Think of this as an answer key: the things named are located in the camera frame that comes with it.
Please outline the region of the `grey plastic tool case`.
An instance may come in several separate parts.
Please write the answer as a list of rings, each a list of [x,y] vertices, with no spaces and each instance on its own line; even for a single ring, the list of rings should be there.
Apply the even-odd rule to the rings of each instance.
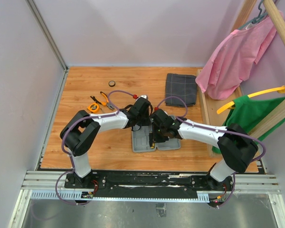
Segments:
[[[132,127],[132,150],[135,153],[178,150],[180,148],[180,140],[163,136],[149,117]]]

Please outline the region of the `flathead screwdriver black yellow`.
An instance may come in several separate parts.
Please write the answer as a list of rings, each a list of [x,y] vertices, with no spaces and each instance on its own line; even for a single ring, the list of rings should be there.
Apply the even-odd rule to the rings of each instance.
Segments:
[[[154,133],[149,133],[149,146],[152,149],[155,147]]]

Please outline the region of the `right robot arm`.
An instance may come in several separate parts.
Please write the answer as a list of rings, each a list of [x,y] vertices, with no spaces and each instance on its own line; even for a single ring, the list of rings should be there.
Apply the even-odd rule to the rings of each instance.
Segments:
[[[162,109],[155,110],[150,119],[164,137],[195,140],[220,150],[222,160],[210,168],[205,179],[211,190],[220,190],[223,184],[230,189],[231,176],[244,173],[256,158],[258,145],[236,123],[228,127],[200,124],[184,117],[173,118]]]

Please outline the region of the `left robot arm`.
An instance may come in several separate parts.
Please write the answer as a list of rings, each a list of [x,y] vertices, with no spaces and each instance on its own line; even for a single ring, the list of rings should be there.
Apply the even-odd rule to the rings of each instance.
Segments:
[[[123,108],[109,114],[88,114],[78,111],[60,133],[61,148],[70,157],[70,177],[76,185],[87,188],[92,183],[92,169],[87,153],[98,133],[115,129],[132,128],[149,118],[151,103],[142,95],[128,109]]]

